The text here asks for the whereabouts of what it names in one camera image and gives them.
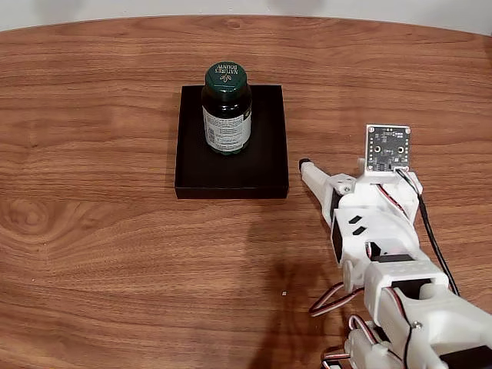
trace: black box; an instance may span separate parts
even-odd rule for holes
[[[205,141],[201,89],[181,90],[175,190],[178,198],[286,198],[289,189],[282,87],[252,85],[251,137],[236,155]]]

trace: wood grain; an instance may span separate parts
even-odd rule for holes
[[[181,86],[225,59],[283,85],[286,200],[176,200]],[[492,312],[490,38],[269,17],[22,29],[0,34],[0,113],[2,368],[318,367],[364,309],[308,317],[341,273],[298,159],[355,173],[368,122],[413,128],[443,253]]]

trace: green bottle cap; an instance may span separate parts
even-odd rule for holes
[[[246,71],[233,61],[216,63],[205,75],[205,85],[223,101],[239,97],[247,83]]]

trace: white robotic arm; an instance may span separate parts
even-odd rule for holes
[[[409,138],[409,127],[368,125],[357,179],[299,163],[331,228],[345,291],[363,288],[373,319],[351,318],[344,357],[354,369],[492,369],[492,316],[451,292],[420,249],[413,223],[422,186],[408,171]]]

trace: bottle label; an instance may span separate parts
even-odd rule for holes
[[[217,118],[203,108],[205,138],[215,150],[230,152],[243,147],[251,133],[251,107],[236,118]]]

